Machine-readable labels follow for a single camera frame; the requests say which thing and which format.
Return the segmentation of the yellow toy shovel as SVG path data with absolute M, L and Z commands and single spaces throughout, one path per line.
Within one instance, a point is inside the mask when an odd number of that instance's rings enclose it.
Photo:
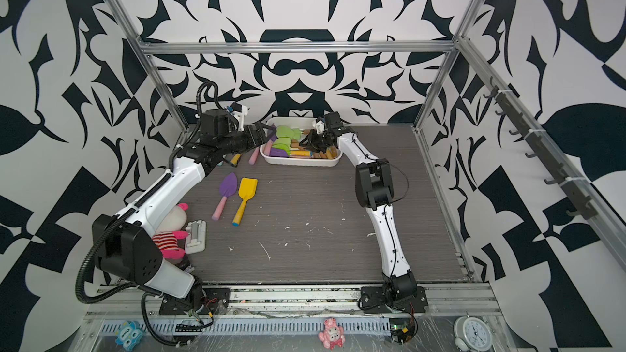
M 256 189 L 258 186 L 258 182 L 259 181 L 257 179 L 251 179 L 251 178 L 241 179 L 239 192 L 238 192 L 239 197 L 241 198 L 241 204 L 235 214 L 235 217 L 233 218 L 231 222 L 234 226 L 239 226 L 241 224 L 244 213 L 246 211 L 246 205 L 249 200 L 254 198 Z

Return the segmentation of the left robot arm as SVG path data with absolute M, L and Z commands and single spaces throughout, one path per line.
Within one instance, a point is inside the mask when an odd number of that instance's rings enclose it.
M 160 179 L 114 216 L 101 215 L 94 221 L 94 244 L 76 280 L 77 299 L 91 304 L 121 291 L 114 288 L 89 296 L 85 290 L 86 277 L 94 269 L 124 279 L 123 288 L 140 288 L 179 300 L 194 299 L 199 293 L 200 280 L 167 262 L 153 236 L 168 213 L 227 155 L 258 148 L 275 132 L 275 128 L 262 122 L 246 125 L 224 109 L 201 114 L 184 144 L 171 154 L 170 165 Z

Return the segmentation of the green shovel wooden handle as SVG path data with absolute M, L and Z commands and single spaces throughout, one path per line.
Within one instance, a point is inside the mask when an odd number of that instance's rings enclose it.
M 302 136 L 302 131 L 298 128 L 291 128 L 286 125 L 280 125 L 276 129 L 276 139 L 285 140 L 288 143 L 291 143 L 292 141 L 299 142 Z

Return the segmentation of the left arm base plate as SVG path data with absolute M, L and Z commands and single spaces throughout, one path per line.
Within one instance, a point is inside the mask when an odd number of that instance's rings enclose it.
M 199 315 L 219 314 L 228 308 L 229 288 L 194 288 L 185 298 L 166 295 L 159 309 L 160 315 L 184 315 L 194 310 Z

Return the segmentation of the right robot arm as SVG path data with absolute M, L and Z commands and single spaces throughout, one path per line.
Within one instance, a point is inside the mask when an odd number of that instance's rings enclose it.
M 414 295 L 417 283 L 404 256 L 395 224 L 391 164 L 371 153 L 338 112 L 317 117 L 301 145 L 316 153 L 334 147 L 355 166 L 355 195 L 372 221 L 381 252 L 384 292 L 389 301 Z

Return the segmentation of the white plastic storage box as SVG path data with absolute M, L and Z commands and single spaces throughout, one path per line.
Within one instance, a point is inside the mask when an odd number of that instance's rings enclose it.
M 300 137 L 290 140 L 290 150 L 287 152 L 276 147 L 276 142 L 268 148 L 267 143 L 262 147 L 261 156 L 271 165 L 277 166 L 307 166 L 307 167 L 334 167 L 344 153 L 332 146 L 322 153 L 313 153 L 308 149 L 301 148 L 299 142 L 306 138 L 312 130 L 316 133 L 316 119 L 312 117 L 272 117 L 266 120 L 267 125 L 277 129 L 284 126 L 290 128 L 293 134 L 300 133 Z

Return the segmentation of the green shovel yellow handle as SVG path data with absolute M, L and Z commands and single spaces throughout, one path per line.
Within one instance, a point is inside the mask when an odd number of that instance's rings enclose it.
M 237 167 L 239 164 L 239 161 L 241 159 L 241 153 L 237 153 L 230 161 L 230 164 L 234 167 Z

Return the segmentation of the purple pointed shovel pink handle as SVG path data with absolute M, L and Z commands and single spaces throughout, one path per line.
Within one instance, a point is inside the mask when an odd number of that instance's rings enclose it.
M 228 199 L 232 197 L 238 190 L 238 183 L 239 181 L 235 173 L 228 174 L 221 182 L 218 189 L 221 200 L 211 216 L 212 220 L 218 221 L 221 218 Z

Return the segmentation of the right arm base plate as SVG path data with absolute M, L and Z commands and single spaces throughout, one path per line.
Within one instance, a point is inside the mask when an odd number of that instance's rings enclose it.
M 414 288 L 412 293 L 403 298 L 393 298 L 389 288 L 374 286 L 360 289 L 357 306 L 366 314 L 383 314 L 392 311 L 424 314 L 429 303 L 422 287 Z

